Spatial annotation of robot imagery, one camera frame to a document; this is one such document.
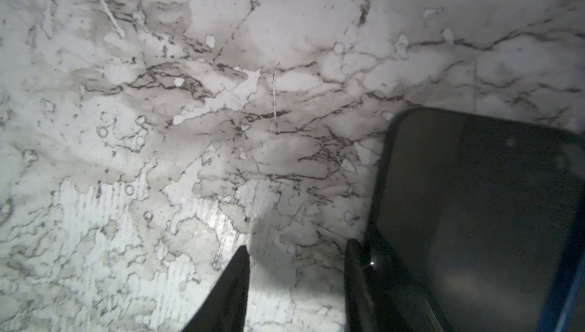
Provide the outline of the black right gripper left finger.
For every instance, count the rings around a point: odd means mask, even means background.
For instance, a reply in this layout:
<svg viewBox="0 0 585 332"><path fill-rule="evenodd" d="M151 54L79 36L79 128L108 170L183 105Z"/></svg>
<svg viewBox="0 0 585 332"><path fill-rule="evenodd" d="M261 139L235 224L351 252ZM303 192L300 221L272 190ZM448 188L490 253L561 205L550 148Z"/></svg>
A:
<svg viewBox="0 0 585 332"><path fill-rule="evenodd" d="M250 272L248 249L242 245L182 331L243 332L248 306Z"/></svg>

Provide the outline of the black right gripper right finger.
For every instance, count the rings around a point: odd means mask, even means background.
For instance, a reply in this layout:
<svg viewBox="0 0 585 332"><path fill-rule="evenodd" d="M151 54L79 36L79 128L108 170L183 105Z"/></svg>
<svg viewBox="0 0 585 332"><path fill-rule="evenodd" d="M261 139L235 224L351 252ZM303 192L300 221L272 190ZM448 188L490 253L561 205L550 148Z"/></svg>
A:
<svg viewBox="0 0 585 332"><path fill-rule="evenodd" d="M376 275L356 239L346 245L344 261L346 331L410 331L395 304L376 287Z"/></svg>

